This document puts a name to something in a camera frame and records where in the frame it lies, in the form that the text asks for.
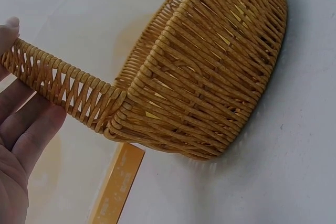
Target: human hand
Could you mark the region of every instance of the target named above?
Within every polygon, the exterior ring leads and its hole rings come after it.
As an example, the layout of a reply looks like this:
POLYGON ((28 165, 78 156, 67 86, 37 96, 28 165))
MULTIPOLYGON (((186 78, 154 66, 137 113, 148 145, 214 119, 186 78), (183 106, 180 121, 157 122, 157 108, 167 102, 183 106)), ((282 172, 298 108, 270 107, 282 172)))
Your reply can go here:
MULTIPOLYGON (((18 32, 19 20, 15 17, 0 26, 0 55, 12 46, 18 32)), ((8 74, 0 66, 0 81, 8 74)), ((33 90, 19 80, 0 93, 1 224, 25 223, 29 176, 66 117, 62 107, 37 94, 27 101, 32 94, 33 90)))

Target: ruler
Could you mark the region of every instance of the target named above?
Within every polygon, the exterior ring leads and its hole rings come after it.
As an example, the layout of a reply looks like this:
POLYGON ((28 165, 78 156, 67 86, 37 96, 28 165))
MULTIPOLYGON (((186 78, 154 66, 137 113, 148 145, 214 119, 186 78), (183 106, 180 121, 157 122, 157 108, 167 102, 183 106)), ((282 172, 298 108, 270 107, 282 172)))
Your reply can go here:
POLYGON ((145 151, 132 144, 119 144, 96 203, 90 224, 117 224, 145 151))

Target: white table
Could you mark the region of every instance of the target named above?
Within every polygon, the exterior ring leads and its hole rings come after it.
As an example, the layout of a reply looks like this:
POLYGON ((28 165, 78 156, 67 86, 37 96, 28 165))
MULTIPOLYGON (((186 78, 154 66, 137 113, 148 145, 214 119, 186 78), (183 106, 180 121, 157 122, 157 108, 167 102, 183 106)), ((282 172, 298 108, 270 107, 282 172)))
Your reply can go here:
MULTIPOLYGON (((0 19, 19 16, 23 39, 112 81, 162 1, 0 0, 0 19)), ((148 150, 121 224, 335 223, 336 0, 288 6, 278 64, 240 137, 208 163, 148 150)), ((114 149, 68 118, 30 180, 27 223, 84 223, 114 149)))

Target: tan wicker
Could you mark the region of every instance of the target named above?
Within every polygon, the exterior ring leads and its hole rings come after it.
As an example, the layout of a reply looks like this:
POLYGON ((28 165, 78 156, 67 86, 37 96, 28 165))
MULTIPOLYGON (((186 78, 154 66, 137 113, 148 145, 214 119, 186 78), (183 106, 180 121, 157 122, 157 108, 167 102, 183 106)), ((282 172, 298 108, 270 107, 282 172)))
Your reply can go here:
POLYGON ((113 85, 20 39, 1 64, 110 140, 206 160, 255 108, 286 18, 286 0, 165 0, 113 85))

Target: woven handle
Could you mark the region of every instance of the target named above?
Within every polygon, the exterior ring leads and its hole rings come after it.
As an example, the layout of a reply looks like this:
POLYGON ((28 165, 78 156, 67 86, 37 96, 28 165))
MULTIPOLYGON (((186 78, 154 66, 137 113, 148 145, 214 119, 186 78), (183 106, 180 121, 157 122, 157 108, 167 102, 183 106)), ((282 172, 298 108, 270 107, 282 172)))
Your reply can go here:
POLYGON ((127 92, 17 39, 1 65, 87 127, 108 135, 108 121, 127 92))

